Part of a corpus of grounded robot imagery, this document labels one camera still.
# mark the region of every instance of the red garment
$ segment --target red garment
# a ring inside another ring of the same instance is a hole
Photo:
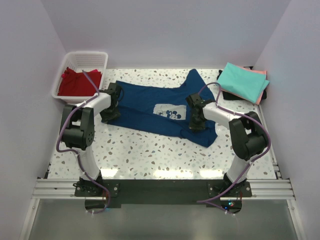
[[[101,72],[95,69],[88,72],[88,75],[94,85],[99,88]],[[58,96],[88,97],[93,96],[96,92],[82,72],[75,72],[67,67],[61,77],[62,81],[59,86]]]

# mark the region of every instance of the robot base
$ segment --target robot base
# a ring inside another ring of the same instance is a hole
[[[149,205],[196,205],[198,200],[204,200],[217,196],[226,189],[229,183],[223,179],[104,179],[102,185],[110,191],[111,202],[109,208],[121,208],[122,204],[149,204]],[[252,197],[250,183],[241,182],[231,189],[223,197],[237,198]],[[93,196],[92,192],[76,188],[75,197],[102,197],[102,193]],[[239,211],[241,201],[214,200],[218,206],[226,210]],[[104,202],[100,199],[85,200],[85,208],[102,209]]]

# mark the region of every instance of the folded clothes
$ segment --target folded clothes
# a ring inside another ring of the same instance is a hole
[[[224,91],[259,104],[263,91],[269,84],[266,73],[266,71],[245,69],[228,62],[217,82]]]
[[[95,69],[88,72],[88,75],[94,85],[99,88],[101,72]],[[87,97],[93,96],[96,92],[95,88],[82,72],[75,72],[67,67],[61,77],[62,81],[59,86],[58,96]]]
[[[213,121],[205,122],[205,130],[193,132],[189,129],[191,113],[186,97],[197,93],[205,85],[197,70],[191,70],[184,83],[175,88],[140,86],[122,81],[116,83],[125,93],[118,104],[121,117],[108,121],[108,124],[180,137],[204,147],[209,147],[217,138]],[[201,96],[206,100],[214,99],[209,88],[205,88]]]
[[[254,72],[254,73],[258,73],[258,74],[267,74],[267,71],[251,70],[251,69],[248,69],[247,67],[241,67],[241,66],[239,66],[239,68],[242,68],[244,70],[251,71],[251,72]],[[220,77],[222,72],[223,72],[222,70],[219,70],[219,75],[216,77],[217,80],[219,79],[219,77]],[[224,100],[230,100],[230,101],[243,100],[242,97],[240,97],[240,96],[238,96],[236,94],[233,94],[231,92],[228,92],[223,88],[222,88],[222,95],[223,95],[223,99]],[[264,89],[255,104],[259,105],[261,100],[264,100],[266,98],[267,98],[267,91],[266,91],[266,89]]]

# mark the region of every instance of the plastic basket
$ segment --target plastic basket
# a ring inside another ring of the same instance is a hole
[[[72,51],[67,53],[55,77],[51,91],[52,97],[55,99],[62,99],[68,104],[78,104],[87,100],[91,96],[58,96],[59,87],[62,81],[61,75],[67,67],[77,73],[81,73],[82,70],[89,72],[97,69],[101,72],[101,81],[99,85],[99,89],[101,89],[105,78],[107,61],[108,54],[102,51]]]

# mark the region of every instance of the teal folded shirt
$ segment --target teal folded shirt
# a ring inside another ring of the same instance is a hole
[[[224,90],[237,94],[252,103],[257,102],[262,91],[269,84],[265,74],[247,71],[229,62],[217,82]]]

